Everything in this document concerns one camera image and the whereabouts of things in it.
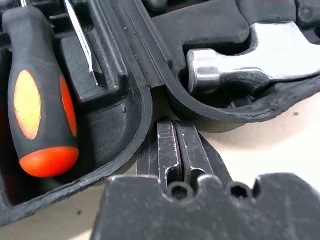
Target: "screwdriver handle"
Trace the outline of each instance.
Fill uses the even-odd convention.
[[[53,49],[54,32],[43,13],[17,7],[2,16],[12,44],[8,113],[21,167],[49,178],[74,166],[79,156],[76,115]]]

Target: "orange and black screwdriver handle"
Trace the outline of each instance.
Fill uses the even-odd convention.
[[[8,112],[21,167],[49,178],[71,169],[79,156],[76,115],[43,13],[18,7],[2,16],[12,44]]]

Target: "hammer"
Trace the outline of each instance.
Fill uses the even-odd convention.
[[[190,50],[189,93],[212,94],[222,86],[238,85],[254,96],[271,83],[320,74],[320,45],[311,44],[294,21],[257,22],[250,33],[249,49],[237,55],[208,48]]]

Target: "silver hammer head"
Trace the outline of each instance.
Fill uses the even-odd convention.
[[[320,45],[310,43],[294,22],[255,23],[250,33],[250,48],[237,55],[190,50],[189,93],[210,94],[232,84],[245,86],[254,95],[270,83],[320,74]]]

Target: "white table surface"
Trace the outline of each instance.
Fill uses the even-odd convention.
[[[203,133],[234,181],[252,187],[264,173],[295,173],[320,191],[320,94],[281,116],[226,133]],[[135,173],[134,167],[129,171]],[[89,240],[104,186],[94,186],[0,228],[0,240]]]

